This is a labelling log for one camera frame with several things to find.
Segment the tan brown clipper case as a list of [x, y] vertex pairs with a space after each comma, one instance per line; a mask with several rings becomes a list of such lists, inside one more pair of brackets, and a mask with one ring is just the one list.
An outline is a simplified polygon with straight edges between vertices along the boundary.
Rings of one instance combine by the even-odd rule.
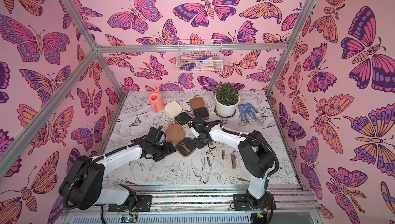
[[[194, 144], [192, 138], [186, 136], [184, 129], [179, 124], [171, 125], [165, 131], [165, 135], [176, 148], [177, 152], [184, 158], [189, 157], [196, 150], [196, 145]], [[184, 143], [188, 147], [188, 149], [190, 150], [189, 153], [183, 150], [183, 148], [181, 147], [182, 143]]]

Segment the large brown nail clipper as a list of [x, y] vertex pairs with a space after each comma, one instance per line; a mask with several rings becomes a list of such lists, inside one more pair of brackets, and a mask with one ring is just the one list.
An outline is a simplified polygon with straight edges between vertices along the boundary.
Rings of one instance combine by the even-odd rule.
[[187, 153], [190, 152], [190, 150], [188, 149], [188, 147], [187, 147], [184, 143], [181, 144], [181, 147], [183, 148], [183, 150], [184, 150], [185, 152], [187, 152]]

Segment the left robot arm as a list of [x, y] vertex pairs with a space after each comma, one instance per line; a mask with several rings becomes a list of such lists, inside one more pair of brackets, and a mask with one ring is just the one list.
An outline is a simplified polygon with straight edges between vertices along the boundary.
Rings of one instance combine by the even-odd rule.
[[118, 205], [125, 210], [135, 209], [135, 191], [128, 186], [106, 185], [103, 182], [104, 177], [141, 158], [159, 162], [174, 153], [176, 148], [171, 142], [166, 142], [163, 136], [161, 128], [152, 127], [148, 134], [106, 154], [79, 157], [59, 188], [63, 207], [66, 210], [83, 211], [94, 205]]

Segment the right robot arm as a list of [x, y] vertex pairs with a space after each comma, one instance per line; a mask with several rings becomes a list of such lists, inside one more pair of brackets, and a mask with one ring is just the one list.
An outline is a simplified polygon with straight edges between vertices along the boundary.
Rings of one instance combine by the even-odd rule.
[[224, 127], [221, 121], [206, 122], [200, 117], [194, 118], [187, 125], [195, 136], [193, 141], [197, 148], [211, 142], [220, 142], [237, 149], [251, 176], [246, 202], [253, 210], [276, 209], [268, 183], [271, 176], [278, 172], [280, 163], [276, 153], [259, 131], [235, 131]]

